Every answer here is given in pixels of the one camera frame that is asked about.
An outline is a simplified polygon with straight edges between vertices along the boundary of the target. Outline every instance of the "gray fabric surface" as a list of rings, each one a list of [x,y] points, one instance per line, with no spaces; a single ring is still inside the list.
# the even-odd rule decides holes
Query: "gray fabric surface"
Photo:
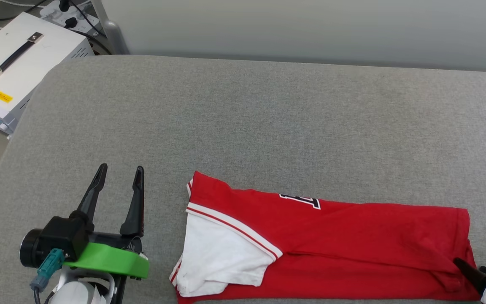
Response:
[[[128,304],[176,302],[167,277],[194,170],[235,188],[465,207],[486,265],[486,73],[153,56],[59,65],[0,164],[0,303],[33,302],[22,237],[76,208],[102,162],[97,231],[118,231],[135,168],[146,173],[150,277],[129,281]],[[261,302],[363,301],[231,303]]]

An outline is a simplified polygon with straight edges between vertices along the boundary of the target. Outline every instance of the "green plastic part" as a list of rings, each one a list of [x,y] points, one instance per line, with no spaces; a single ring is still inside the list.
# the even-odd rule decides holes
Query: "green plastic part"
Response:
[[[139,254],[97,243],[87,244],[78,261],[63,264],[143,279],[149,271],[149,261]]]

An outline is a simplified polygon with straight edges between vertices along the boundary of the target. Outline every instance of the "teal connector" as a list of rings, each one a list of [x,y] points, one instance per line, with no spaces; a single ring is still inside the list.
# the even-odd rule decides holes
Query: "teal connector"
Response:
[[[31,284],[29,284],[31,289],[37,289],[39,293],[42,293],[48,285],[48,281],[50,281],[52,275],[61,268],[64,261],[65,254],[63,250],[52,249],[44,262],[42,262],[37,269],[37,276],[31,281]]]

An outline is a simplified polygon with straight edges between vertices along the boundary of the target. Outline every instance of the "black plug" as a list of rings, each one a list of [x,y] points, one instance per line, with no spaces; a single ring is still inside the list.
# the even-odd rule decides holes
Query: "black plug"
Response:
[[[75,17],[65,20],[65,29],[72,29],[78,25],[78,20]]]
[[[59,10],[60,11],[68,11],[69,10],[69,0],[60,0]]]

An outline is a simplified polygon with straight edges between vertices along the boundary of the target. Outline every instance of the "power socket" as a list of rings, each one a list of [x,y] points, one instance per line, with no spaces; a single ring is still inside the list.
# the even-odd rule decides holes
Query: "power socket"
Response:
[[[78,4],[78,7],[81,9],[81,11],[84,11],[84,8],[87,5],[91,5],[90,3],[88,4]],[[69,7],[68,11],[61,11],[59,9],[59,0],[55,0],[53,2],[50,2],[50,4],[46,5],[45,8],[40,10],[40,17],[41,19],[44,19],[46,21],[49,21],[51,23],[61,25],[62,27],[65,27],[65,21],[70,18],[76,18],[78,21],[78,24],[72,28],[72,30],[75,31],[80,31],[82,33],[87,33],[91,36],[97,36],[99,33],[97,33],[96,30],[94,30],[87,21],[85,21],[84,16],[80,14],[80,12],[73,6],[71,5]],[[87,19],[97,28],[100,30],[100,20],[97,19],[96,17],[93,17],[86,12],[84,14],[87,16]]]

